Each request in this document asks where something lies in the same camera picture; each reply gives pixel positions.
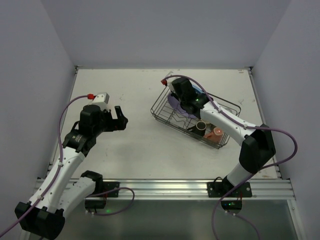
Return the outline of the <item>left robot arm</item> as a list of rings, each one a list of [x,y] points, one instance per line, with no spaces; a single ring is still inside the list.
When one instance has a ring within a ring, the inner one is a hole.
[[[88,104],[62,143],[62,152],[51,171],[27,203],[19,202],[14,210],[23,230],[48,240],[62,232],[67,215],[88,196],[106,196],[113,189],[105,188],[103,176],[85,171],[68,191],[65,190],[78,166],[85,160],[104,132],[125,130],[128,119],[120,106],[115,106],[116,118],[109,110]]]

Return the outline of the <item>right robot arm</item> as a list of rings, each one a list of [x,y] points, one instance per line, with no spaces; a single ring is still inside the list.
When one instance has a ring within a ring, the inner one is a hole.
[[[237,165],[222,180],[226,189],[255,175],[275,154],[275,144],[266,125],[262,129],[228,112],[204,91],[196,92],[186,77],[175,77],[167,85],[188,114],[219,127],[241,147]]]

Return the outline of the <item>purple plate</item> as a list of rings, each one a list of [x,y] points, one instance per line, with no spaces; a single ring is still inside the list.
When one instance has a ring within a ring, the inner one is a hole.
[[[191,118],[191,119],[198,119],[195,115],[193,114],[188,114],[184,109],[181,108],[180,102],[174,97],[173,93],[169,93],[167,95],[167,101],[171,108],[175,110],[175,112],[178,115],[181,115],[186,118]]]

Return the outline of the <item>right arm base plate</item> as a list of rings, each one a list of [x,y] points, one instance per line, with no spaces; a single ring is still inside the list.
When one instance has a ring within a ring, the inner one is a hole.
[[[227,177],[216,177],[214,181],[206,183],[207,194],[209,198],[221,198],[234,186],[227,180]],[[227,198],[251,198],[253,196],[251,185],[249,182],[245,182],[237,189],[233,190]]]

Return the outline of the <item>blue plate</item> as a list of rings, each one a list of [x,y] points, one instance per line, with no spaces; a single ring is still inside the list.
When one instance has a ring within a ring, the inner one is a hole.
[[[197,93],[203,93],[202,89],[199,88],[198,86],[193,85],[192,87],[196,90]]]

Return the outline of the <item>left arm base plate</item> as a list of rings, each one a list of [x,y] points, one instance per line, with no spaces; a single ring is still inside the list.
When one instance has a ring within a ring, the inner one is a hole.
[[[119,195],[120,182],[118,181],[98,181],[95,184],[95,189],[88,197],[99,198],[117,198]]]

